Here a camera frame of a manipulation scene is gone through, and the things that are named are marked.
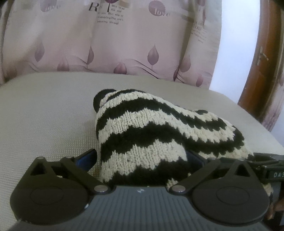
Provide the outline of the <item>person's right hand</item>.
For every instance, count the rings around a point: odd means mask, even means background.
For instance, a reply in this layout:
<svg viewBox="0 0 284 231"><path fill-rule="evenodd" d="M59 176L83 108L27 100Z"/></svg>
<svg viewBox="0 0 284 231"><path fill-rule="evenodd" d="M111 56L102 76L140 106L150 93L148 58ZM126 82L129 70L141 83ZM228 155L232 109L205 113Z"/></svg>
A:
<svg viewBox="0 0 284 231"><path fill-rule="evenodd" d="M265 215L266 220L273 219L274 216L275 216L275 213L281 212L281 211L283 211L283 203L282 202L279 201L276 204L271 203L269 208L268 208L268 211Z"/></svg>

